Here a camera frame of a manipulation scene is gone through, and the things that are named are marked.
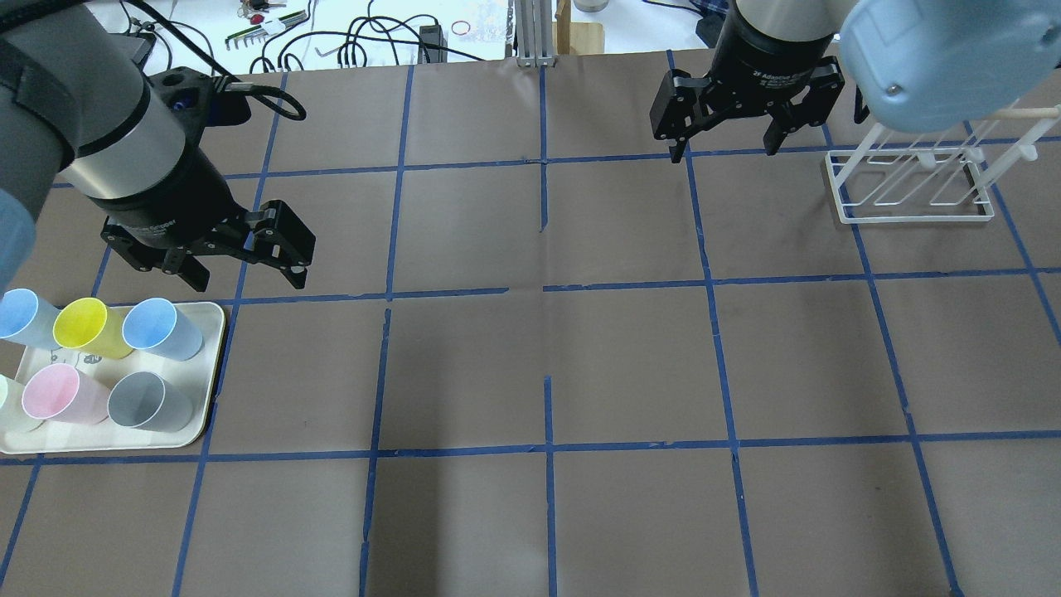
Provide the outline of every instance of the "plastic cup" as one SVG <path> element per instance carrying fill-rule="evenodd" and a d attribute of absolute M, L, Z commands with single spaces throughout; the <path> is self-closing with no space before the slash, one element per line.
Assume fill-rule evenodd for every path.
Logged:
<path fill-rule="evenodd" d="M 166 298 L 147 298 L 133 308 L 122 338 L 137 351 L 175 362 L 186 362 L 203 348 L 203 333 Z"/>
<path fill-rule="evenodd" d="M 99 298 L 79 298 L 59 312 L 52 331 L 55 341 L 64 349 L 121 359 L 133 352 L 122 339 L 124 319 L 121 313 Z"/>
<path fill-rule="evenodd" d="M 107 418 L 103 384 L 73 366 L 54 364 L 38 371 L 22 390 L 22 410 L 33 419 L 92 425 Z"/>
<path fill-rule="evenodd" d="M 52 327 L 59 311 L 25 287 L 8 289 L 0 301 L 0 340 L 57 351 Z"/>
<path fill-rule="evenodd" d="M 0 375 L 0 432 L 24 434 L 44 423 L 22 410 L 22 389 L 18 382 Z"/>
<path fill-rule="evenodd" d="M 192 402 L 158 374 L 142 371 L 126 375 L 115 386 L 107 412 L 122 427 L 179 432 L 192 420 Z"/>

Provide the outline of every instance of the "blue cup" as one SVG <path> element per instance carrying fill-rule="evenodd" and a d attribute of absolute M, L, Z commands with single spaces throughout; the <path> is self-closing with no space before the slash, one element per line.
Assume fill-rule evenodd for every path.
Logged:
<path fill-rule="evenodd" d="M 0 301 L 0 340 L 57 351 L 52 327 L 59 311 L 25 287 L 8 289 Z"/>
<path fill-rule="evenodd" d="M 137 351 L 186 362 L 203 348 L 203 333 L 166 298 L 147 298 L 125 316 L 122 338 Z"/>

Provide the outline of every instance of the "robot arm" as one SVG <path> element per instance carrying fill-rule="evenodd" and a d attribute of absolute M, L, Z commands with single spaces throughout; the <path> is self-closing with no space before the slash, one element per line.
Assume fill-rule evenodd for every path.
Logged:
<path fill-rule="evenodd" d="M 730 118 L 768 115 L 768 155 L 820 126 L 845 77 L 883 124 L 942 130 L 1015 101 L 1061 59 L 1061 1 L 734 0 L 711 70 L 671 70 L 649 118 L 678 162 L 689 138 Z M 795 99 L 806 91 L 802 101 Z"/>
<path fill-rule="evenodd" d="M 305 286 L 313 233 L 283 201 L 254 213 L 238 205 L 198 148 L 206 125 L 249 118 L 248 94 L 282 96 L 293 119 L 305 118 L 301 106 L 278 89 L 189 69 L 146 78 L 77 4 L 0 0 L 0 126 L 18 142 L 0 152 L 0 287 L 28 257 L 59 171 L 106 212 L 104 240 L 138 269 L 204 289 L 209 271 L 195 256 L 230 254 Z M 219 111 L 227 121 L 215 122 Z"/>

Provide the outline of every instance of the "blue tape grid line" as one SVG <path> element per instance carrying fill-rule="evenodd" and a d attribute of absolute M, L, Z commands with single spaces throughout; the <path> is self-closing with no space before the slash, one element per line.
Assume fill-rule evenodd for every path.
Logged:
<path fill-rule="evenodd" d="M 284 73 L 280 78 L 280 89 L 288 88 L 288 74 Z M 273 125 L 269 128 L 268 143 L 265 145 L 265 156 L 262 158 L 262 168 L 258 176 L 258 188 L 255 190 L 255 204 L 254 209 L 257 210 L 261 206 L 262 194 L 265 190 L 265 181 L 268 173 L 269 160 L 273 158 L 273 146 L 276 142 L 276 130 L 280 123 L 280 113 L 276 112 L 273 115 Z M 221 368 L 218 373 L 218 384 L 214 391 L 214 397 L 220 397 L 225 383 L 225 373 L 228 370 L 228 363 L 231 356 L 232 344 L 236 338 L 236 322 L 240 316 L 240 300 L 243 297 L 243 284 L 246 281 L 247 276 L 247 263 L 243 262 L 240 264 L 240 277 L 236 283 L 236 295 L 233 296 L 233 301 L 236 304 L 232 306 L 232 315 L 228 321 L 228 338 L 225 341 L 224 356 L 222 357 Z M 198 511 L 198 498 L 203 491 L 203 477 L 206 473 L 206 464 L 208 462 L 208 457 L 210 455 L 210 443 L 213 439 L 213 431 L 216 428 L 218 422 L 218 405 L 216 402 L 213 403 L 210 414 L 210 422 L 207 425 L 206 433 L 203 435 L 203 446 L 199 450 L 198 461 L 195 467 L 195 481 L 192 485 L 192 495 L 188 504 L 188 516 L 185 520 L 185 530 L 180 538 L 180 551 L 177 556 L 177 566 L 173 575 L 173 591 L 171 592 L 172 597 L 178 597 L 180 595 L 180 586 L 185 578 L 185 565 L 188 562 L 188 549 L 191 545 L 192 530 L 195 526 L 195 514 Z"/>
<path fill-rule="evenodd" d="M 673 54 L 667 53 L 668 60 L 673 65 Z M 438 289 L 438 291 L 419 291 L 419 292 L 395 292 L 394 291 L 394 263 L 395 253 L 397 249 L 397 233 L 400 214 L 400 197 L 401 197 L 401 185 L 403 179 L 403 174 L 405 171 L 429 171 L 429 170 L 440 170 L 440 169 L 463 169 L 463 168 L 486 168 L 486 166 L 515 166 L 515 165 L 526 165 L 526 164 L 539 164 L 541 168 L 541 226 L 545 227 L 549 221 L 549 195 L 547 195 L 547 173 L 546 166 L 550 162 L 557 163 L 574 163 L 574 162 L 602 162 L 602 161 L 623 161 L 623 160 L 651 160 L 651 159 L 666 159 L 668 155 L 666 153 L 651 153 L 651 154 L 626 154 L 626 155 L 601 155 L 601 156 L 579 156 L 579 157 L 560 157 L 550 159 L 547 156 L 547 141 L 546 141 L 546 111 L 545 111 L 545 73 L 544 70 L 540 70 L 539 74 L 539 101 L 540 101 L 540 126 L 541 126 L 541 156 L 539 159 L 515 159 L 515 160 L 499 160 L 499 161 L 472 161 L 472 162 L 454 162 L 454 163 L 434 163 L 434 164 L 416 164 L 416 165 L 405 165 L 404 163 L 404 153 L 405 143 L 407 138 L 407 127 L 408 127 L 408 112 L 411 104 L 412 94 L 412 83 L 413 83 L 413 67 L 410 67 L 406 89 L 404 96 L 404 108 L 402 115 L 402 133 L 401 141 L 399 145 L 399 160 L 397 165 L 384 165 L 384 166 L 362 166 L 362 168 L 338 168 L 338 169 L 323 169 L 323 170 L 297 170 L 297 171 L 281 171 L 281 172 L 269 172 L 268 162 L 272 156 L 273 145 L 276 138 L 277 124 L 279 121 L 279 116 L 274 116 L 273 126 L 269 133 L 268 145 L 266 147 L 265 157 L 263 160 L 263 165 L 260 172 L 257 173 L 244 173 L 244 174 L 229 174 L 226 175 L 226 179 L 258 179 L 258 188 L 255 195 L 255 207 L 258 208 L 261 204 L 261 198 L 263 194 L 264 185 L 266 179 L 269 177 L 292 177 L 292 176 L 312 176 L 312 175 L 332 175 L 332 174 L 359 174 L 359 173 L 371 173 L 371 172 L 395 172 L 396 173 L 396 189 L 395 189 L 395 204 L 394 213 L 392 218 L 392 233 L 390 233 L 390 246 L 388 251 L 388 263 L 387 263 L 387 288 L 384 293 L 369 293 L 362 295 L 319 295 L 319 296 L 277 296 L 277 297 L 260 297 L 260 298 L 243 298 L 243 284 L 245 281 L 246 267 L 244 263 L 241 266 L 240 277 L 237 284 L 236 297 L 232 300 L 220 300 L 216 301 L 220 304 L 231 305 L 232 306 L 232 317 L 229 321 L 228 327 L 228 340 L 225 347 L 225 352 L 222 361 L 222 368 L 219 374 L 216 394 L 221 393 L 222 384 L 224 382 L 224 374 L 228 364 L 229 352 L 232 345 L 233 333 L 236 330 L 236 320 L 239 314 L 241 305 L 256 305 L 256 304 L 275 304 L 275 303 L 295 303 L 295 302 L 332 302 L 332 301 L 366 301 L 366 300 L 384 300 L 393 301 L 398 300 L 398 298 L 419 298 L 419 297 L 437 297 L 437 296 L 464 296 L 464 295 L 481 295 L 481 294 L 501 294 L 507 292 L 507 287 L 480 287 L 480 288 L 457 288 L 457 289 Z M 286 85 L 286 75 L 284 75 L 281 82 L 281 88 Z M 792 146 L 782 147 L 781 153 L 802 153 L 802 152 L 821 152 L 829 148 L 854 148 L 855 145 L 833 145 L 832 135 L 830 134 L 829 127 L 822 126 L 822 131 L 825 138 L 825 146 Z M 997 144 L 997 143 L 1010 143 L 1015 139 L 986 139 L 981 141 L 981 144 Z M 1061 141 L 1061 136 L 1057 137 L 1044 137 L 1043 142 L 1058 142 Z M 709 157 L 709 156 L 727 156 L 727 155 L 759 155 L 764 154 L 762 148 L 749 147 L 749 148 L 733 148 L 733 150 L 714 150 L 714 151 L 690 151 L 686 155 L 692 157 Z M 902 273 L 874 273 L 872 271 L 869 263 L 868 256 L 866 254 L 865 245 L 862 242 L 860 231 L 857 226 L 852 226 L 852 233 L 855 235 L 856 244 L 858 245 L 859 254 L 863 259 L 864 273 L 852 273 L 852 274 L 840 274 L 840 275 L 830 275 L 830 276 L 779 276 L 779 277 L 744 277 L 744 278 L 726 278 L 726 279 L 712 279 L 710 265 L 708 262 L 707 250 L 703 242 L 703 226 L 700 221 L 699 208 L 698 208 L 698 196 L 696 191 L 696 180 L 695 173 L 692 168 L 692 159 L 686 159 L 686 169 L 690 179 L 690 191 L 693 200 L 694 218 L 696 220 L 696 231 L 699 243 L 699 248 L 701 251 L 701 264 L 705 269 L 705 279 L 701 280 L 663 280 L 663 281 L 645 281 L 645 282 L 614 282 L 614 283 L 591 283 L 591 284 L 557 284 L 557 285 L 545 285 L 543 291 L 545 292 L 570 292 L 570 291 L 591 291 L 591 289 L 628 289 L 628 288 L 648 288 L 648 287 L 680 287 L 680 286 L 703 286 L 708 292 L 709 309 L 711 311 L 711 323 L 712 323 L 712 334 L 715 341 L 716 358 L 718 359 L 718 368 L 720 373 L 720 384 L 723 386 L 724 394 L 724 408 L 727 412 L 727 436 L 726 440 L 702 440 L 702 441 L 680 441 L 680 442 L 611 442 L 611 443 L 582 443 L 582 444 L 554 444 L 552 437 L 552 380 L 546 379 L 545 381 L 545 428 L 546 428 L 546 439 L 544 444 L 523 444 L 523 445 L 504 445 L 504 446 L 483 446 L 483 447 L 465 447 L 465 449 L 440 449 L 440 450 L 392 450 L 392 451 L 381 451 L 379 450 L 379 428 L 380 428 L 380 418 L 382 417 L 382 393 L 383 393 L 383 377 L 385 375 L 385 355 L 388 344 L 389 336 L 389 326 L 390 326 L 390 310 L 385 312 L 384 321 L 384 340 L 381 347 L 381 364 L 380 364 L 380 380 L 378 381 L 378 397 L 377 397 L 377 415 L 373 420 L 373 439 L 372 449 L 368 451 L 337 451 L 337 452 L 316 452 L 316 453 L 278 453 L 278 454 L 221 454 L 211 455 L 210 451 L 210 439 L 213 432 L 213 418 L 211 418 L 210 425 L 204 436 L 204 444 L 198 456 L 193 455 L 159 455 L 159 456 L 116 456 L 116 457 L 45 457 L 44 455 L 37 455 L 33 459 L 0 459 L 0 466 L 29 466 L 32 467 L 32 472 L 30 480 L 27 485 L 27 490 L 23 496 L 22 505 L 16 520 L 16 525 L 12 531 L 12 535 L 8 540 L 7 550 L 5 552 L 2 564 L 0 564 L 0 584 L 3 582 L 3 578 L 6 574 L 7 567 L 10 565 L 15 544 L 18 539 L 18 532 L 21 528 L 22 522 L 24 521 L 25 513 L 29 508 L 30 499 L 32 497 L 33 488 L 35 486 L 37 476 L 41 467 L 46 466 L 56 466 L 56 464 L 125 464 L 125 463 L 170 463 L 170 462 L 196 462 L 196 478 L 192 491 L 192 499 L 189 505 L 188 520 L 186 522 L 185 533 L 181 541 L 181 548 L 177 564 L 177 570 L 174 579 L 173 595 L 179 594 L 180 582 L 184 574 L 184 566 L 187 559 L 187 550 L 191 539 L 192 526 L 195 517 L 195 509 L 197 505 L 197 499 L 199 492 L 202 490 L 203 473 L 205 466 L 208 462 L 261 462 L 261 461 L 284 461 L 284 460 L 332 460 L 332 459 L 368 459 L 369 460 L 369 478 L 366 486 L 366 515 L 365 515 L 365 528 L 364 528 L 364 543 L 362 546 L 361 555 L 361 594 L 365 591 L 365 579 L 367 575 L 367 557 L 368 557 L 368 533 L 370 530 L 371 522 L 371 509 L 372 499 L 375 494 L 375 478 L 376 478 L 376 467 L 378 460 L 381 458 L 447 458 L 447 457 L 463 457 L 463 456 L 480 456 L 480 455 L 499 455 L 499 454 L 523 454 L 523 453 L 543 453 L 546 455 L 546 502 L 549 510 L 549 543 L 550 543 L 550 594 L 551 597 L 556 595 L 556 545 L 555 545 L 555 534 L 556 534 L 556 522 L 555 522 L 555 482 L 554 482 L 554 471 L 553 471 L 553 458 L 555 453 L 561 452 L 608 452 L 608 451 L 648 451 L 648 450 L 730 450 L 733 459 L 733 475 L 734 475 L 734 490 L 737 497 L 738 514 L 741 519 L 742 528 L 742 540 L 745 548 L 746 565 L 748 567 L 749 584 L 751 587 L 751 594 L 758 595 L 758 583 L 755 581 L 754 574 L 754 563 L 752 559 L 751 541 L 750 533 L 747 524 L 747 512 L 743 498 L 743 480 L 741 477 L 740 470 L 740 459 L 738 450 L 741 447 L 755 449 L 755 447 L 781 447 L 781 446 L 829 446 L 829 445 L 857 445 L 857 444 L 883 444 L 883 443 L 910 443 L 914 446 L 915 456 L 918 461 L 919 474 L 921 475 L 922 484 L 926 493 L 926 499 L 929 504 L 929 513 L 933 519 L 934 530 L 937 534 L 937 540 L 940 543 L 941 556 L 944 560 L 944 566 L 946 568 L 947 578 L 951 583 L 952 590 L 955 595 L 960 596 L 960 590 L 958 589 L 957 580 L 954 575 L 953 565 L 951 563 L 949 549 L 946 547 L 945 537 L 943 535 L 942 526 L 940 524 L 939 514 L 936 509 L 935 498 L 932 493 L 932 486 L 927 476 L 927 471 L 924 466 L 924 459 L 921 453 L 920 443 L 921 442 L 958 442 L 958 441 L 1001 441 L 1001 440 L 1042 440 L 1042 439 L 1061 439 L 1061 431 L 1021 431 L 1021 432 L 986 432 L 986 433 L 959 433 L 959 434 L 927 434 L 919 435 L 914 426 L 912 417 L 909 416 L 907 411 L 908 404 L 906 402 L 905 389 L 902 387 L 902 379 L 898 369 L 898 362 L 894 357 L 894 351 L 891 346 L 890 335 L 887 330 L 887 322 L 884 318 L 883 309 L 880 304 L 880 297 L 875 288 L 875 280 L 879 279 L 915 279 L 915 278 L 938 278 L 938 277 L 972 277 L 972 276 L 1008 276 L 1008 275 L 1029 275 L 1036 285 L 1037 292 L 1040 296 L 1040 300 L 1043 303 L 1044 311 L 1046 313 L 1047 319 L 1053 328 L 1054 334 L 1058 338 L 1059 345 L 1061 345 L 1061 329 L 1059 329 L 1058 320 L 1055 312 L 1050 305 L 1048 297 L 1043 288 L 1042 282 L 1039 278 L 1039 274 L 1059 274 L 1061 273 L 1061 267 L 1036 267 L 1030 259 L 1027 248 L 1021 239 L 1015 223 L 1006 206 L 1005 198 L 996 187 L 993 187 L 995 192 L 999 210 L 1002 211 L 1007 225 L 1009 226 L 1017 248 L 1024 259 L 1025 268 L 1009 268 L 1009 269 L 970 269 L 961 271 L 902 271 Z M 53 185 L 53 188 L 71 188 L 70 183 L 58 182 Z M 110 249 L 107 247 L 104 250 L 103 257 L 101 259 L 101 264 L 97 273 L 95 281 L 92 287 L 92 295 L 97 295 L 100 285 L 103 280 L 103 274 L 105 271 L 107 261 L 109 259 Z M 871 296 L 873 297 L 874 309 L 877 311 L 879 323 L 882 328 L 882 336 L 885 340 L 885 345 L 888 351 L 889 363 L 892 366 L 893 376 L 895 377 L 897 388 L 900 390 L 900 401 L 904 408 L 904 415 L 906 416 L 908 422 L 908 434 L 903 436 L 866 436 L 866 437 L 829 437 L 829 438 L 777 438 L 777 439 L 746 439 L 741 440 L 736 436 L 735 423 L 733 421 L 732 415 L 732 404 L 729 399 L 729 387 L 728 380 L 725 372 L 725 357 L 721 346 L 721 337 L 718 332 L 718 321 L 717 314 L 715 312 L 715 301 L 714 301 L 714 286 L 725 285 L 725 284 L 754 284 L 754 283 L 800 283 L 800 282 L 820 282 L 820 281 L 853 281 L 853 280 L 865 280 L 871 288 Z"/>
<path fill-rule="evenodd" d="M 822 128 L 828 130 L 829 125 L 822 125 Z M 847 189 L 841 188 L 840 192 L 843 193 L 845 199 L 850 201 L 847 197 Z M 951 549 L 947 546 L 946 534 L 943 531 L 943 524 L 939 516 L 939 508 L 936 504 L 936 494 L 932 488 L 932 480 L 928 478 L 928 469 L 925 466 L 924 453 L 921 450 L 921 440 L 918 437 L 917 425 L 914 422 L 914 415 L 910 412 L 910 403 L 906 396 L 906 385 L 903 382 L 903 375 L 899 369 L 899 359 L 895 356 L 895 348 L 891 341 L 891 332 L 888 329 L 888 321 L 885 317 L 884 308 L 881 303 L 881 294 L 877 292 L 876 275 L 873 273 L 873 267 L 870 263 L 869 253 L 866 250 L 866 243 L 863 241 L 862 230 L 859 229 L 858 224 L 851 224 L 851 233 L 854 236 L 855 245 L 858 248 L 858 258 L 862 261 L 863 269 L 866 274 L 866 283 L 869 286 L 870 298 L 873 302 L 873 311 L 876 314 L 877 327 L 881 329 L 881 337 L 884 340 L 885 352 L 888 356 L 888 365 L 891 368 L 892 381 L 895 385 L 895 392 L 899 396 L 899 403 L 903 411 L 903 419 L 906 422 L 908 441 L 914 450 L 914 459 L 917 463 L 918 475 L 921 479 L 921 488 L 925 494 L 925 503 L 928 507 L 928 516 L 932 520 L 933 531 L 936 534 L 936 543 L 939 546 L 940 558 L 943 561 L 943 570 L 946 574 L 951 595 L 954 597 L 962 597 L 963 594 L 958 584 L 958 578 L 954 570 L 954 563 L 951 559 Z"/>
<path fill-rule="evenodd" d="M 405 178 L 405 144 L 408 140 L 408 110 L 413 98 L 413 67 L 405 76 L 405 99 L 401 112 L 401 136 L 398 141 L 398 168 L 395 174 L 395 201 L 390 212 L 390 244 L 387 248 L 386 300 L 390 302 L 395 291 L 395 258 L 398 252 L 398 222 L 401 216 L 401 187 Z"/>
<path fill-rule="evenodd" d="M 952 434 L 919 434 L 917 440 L 922 443 L 952 442 L 999 442 L 1014 440 L 1061 440 L 1061 429 L 1032 429 L 1019 432 L 959 432 Z M 760 447 L 800 447 L 800 446 L 848 446 L 873 444 L 909 443 L 908 434 L 892 436 L 840 436 L 812 438 L 755 438 L 742 439 L 742 449 Z M 280 452 L 280 453 L 246 453 L 246 454 L 210 454 L 207 462 L 284 462 L 292 460 L 367 460 L 371 458 L 457 458 L 471 456 L 498 456 L 505 454 L 546 454 L 550 451 L 559 453 L 580 452 L 648 452 L 648 451 L 683 451 L 683 450 L 729 450 L 729 440 L 683 440 L 655 442 L 591 442 L 571 444 L 511 444 L 492 446 L 470 446 L 453 449 L 416 449 L 416 450 L 349 450 L 324 452 Z M 140 455 L 140 456 L 46 456 L 40 459 L 41 467 L 95 464 L 170 464 L 179 462 L 198 462 L 196 455 Z M 4 458 L 0 467 L 34 467 L 37 458 Z"/>
<path fill-rule="evenodd" d="M 11 559 L 15 555 L 15 544 L 18 543 L 18 534 L 22 530 L 22 523 L 25 522 L 25 513 L 30 509 L 30 498 L 33 497 L 33 489 L 37 486 L 37 476 L 40 474 L 40 466 L 44 460 L 45 455 L 42 454 L 38 454 L 33 459 L 33 470 L 30 471 L 30 480 L 25 484 L 22 504 L 18 508 L 15 526 L 12 528 L 11 537 L 7 539 L 7 549 L 4 550 L 3 562 L 0 563 L 0 586 L 3 586 L 3 581 L 7 578 L 7 568 L 11 566 Z"/>
<path fill-rule="evenodd" d="M 540 125 L 539 137 L 541 139 L 541 230 L 549 225 L 549 142 L 546 133 L 545 113 L 545 69 L 549 67 L 538 67 L 538 121 Z"/>
<path fill-rule="evenodd" d="M 674 52 L 666 51 L 666 59 L 674 69 Z M 744 499 L 744 476 L 741 473 L 741 442 L 736 434 L 736 423 L 733 420 L 733 404 L 730 400 L 729 377 L 726 373 L 726 352 L 723 349 L 723 336 L 718 327 L 718 312 L 715 301 L 715 286 L 711 275 L 711 263 L 708 260 L 707 244 L 703 236 L 703 221 L 700 217 L 700 199 L 696 187 L 696 172 L 693 170 L 694 155 L 685 155 L 685 173 L 689 176 L 689 193 L 693 209 L 693 221 L 696 225 L 696 242 L 700 250 L 700 265 L 703 268 L 705 287 L 708 294 L 708 312 L 711 319 L 711 336 L 715 347 L 715 363 L 718 368 L 718 382 L 721 387 L 723 409 L 726 414 L 726 436 L 730 450 L 730 464 L 733 470 L 733 491 L 736 497 L 737 521 L 741 526 L 741 543 L 744 547 L 744 562 L 748 574 L 748 590 L 751 597 L 759 597 L 759 580 L 755 575 L 755 558 L 751 548 L 751 529 L 748 525 L 748 508 Z"/>
<path fill-rule="evenodd" d="M 980 141 L 981 145 L 993 145 L 1003 143 L 1012 143 L 1016 141 L 1015 138 L 1004 138 L 1004 139 L 985 139 Z M 1061 136 L 1056 137 L 1043 137 L 1040 142 L 1061 142 Z M 806 152 L 825 152 L 830 150 L 854 150 L 857 145 L 853 144 L 839 144 L 839 145 L 795 145 L 795 146 L 783 146 L 778 153 L 806 153 Z M 887 147 L 905 147 L 908 143 L 886 143 L 884 145 Z M 762 147 L 745 147 L 745 148 L 728 148 L 728 150 L 700 150 L 686 152 L 686 155 L 692 155 L 694 157 L 711 157 L 711 156 L 727 156 L 727 155 L 765 155 L 766 151 Z M 455 161 L 455 162 L 442 162 L 442 163 L 418 163 L 418 164 L 406 164 L 404 170 L 408 171 L 423 171 L 423 170 L 449 170 L 449 169 L 462 169 L 462 168 L 497 168 L 497 166 L 511 166 L 511 165 L 528 165 L 537 163 L 587 163 L 596 161 L 631 161 L 631 160 L 646 160 L 646 159 L 669 159 L 669 155 L 666 153 L 634 153 L 634 154 L 615 154 L 615 155 L 586 155 L 586 156 L 573 156 L 573 157 L 541 157 L 537 159 L 502 159 L 494 161 Z M 397 172 L 397 165 L 364 165 L 355 168 L 325 168 L 318 170 L 279 170 L 272 171 L 266 174 L 268 178 L 283 178 L 292 176 L 327 176 L 331 174 L 363 174 L 368 172 Z M 246 178 L 258 178 L 260 177 L 258 172 L 242 172 L 237 174 L 225 174 L 226 180 L 239 180 Z M 53 189 L 69 189 L 73 188 L 70 182 L 54 182 L 52 185 Z"/>
<path fill-rule="evenodd" d="M 401 137 L 398 141 L 398 171 L 395 174 L 395 201 L 390 215 L 390 246 L 387 250 L 387 289 L 386 300 L 395 298 L 395 256 L 398 250 L 398 224 L 401 214 L 402 178 L 405 175 L 405 146 L 408 141 L 408 112 L 413 103 L 413 73 L 410 66 L 405 75 L 405 95 L 401 115 Z M 365 596 L 368 587 L 368 558 L 370 551 L 369 535 L 372 530 L 372 513 L 376 506 L 376 475 L 379 470 L 380 433 L 383 427 L 383 394 L 387 377 L 387 351 L 390 346 L 390 309 L 383 313 L 383 339 L 380 341 L 380 365 L 376 379 L 376 409 L 372 415 L 372 439 L 368 460 L 368 477 L 365 481 L 365 513 L 361 538 L 361 556 L 358 568 L 358 595 Z"/>
<path fill-rule="evenodd" d="M 549 551 L 549 597 L 557 597 L 556 567 L 556 450 L 553 445 L 553 377 L 545 376 L 545 520 Z"/>
<path fill-rule="evenodd" d="M 380 459 L 380 432 L 383 427 L 383 394 L 387 379 L 387 351 L 390 347 L 390 309 L 383 313 L 383 339 L 380 341 L 380 365 L 376 375 L 376 410 L 372 415 L 371 450 L 368 451 L 368 480 L 365 482 L 365 515 L 361 531 L 361 560 L 359 563 L 360 597 L 365 596 L 368 586 L 369 535 L 372 530 L 372 512 L 376 506 L 376 473 Z"/>

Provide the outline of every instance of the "wooden block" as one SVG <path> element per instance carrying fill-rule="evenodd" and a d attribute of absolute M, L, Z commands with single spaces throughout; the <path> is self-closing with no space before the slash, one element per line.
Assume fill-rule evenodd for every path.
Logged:
<path fill-rule="evenodd" d="M 556 23 L 553 23 L 553 39 L 559 39 L 556 31 Z M 557 42 L 557 54 L 575 54 L 585 56 L 589 54 L 604 53 L 604 25 L 598 22 L 572 22 L 571 23 L 571 49 L 569 52 L 560 50 Z"/>

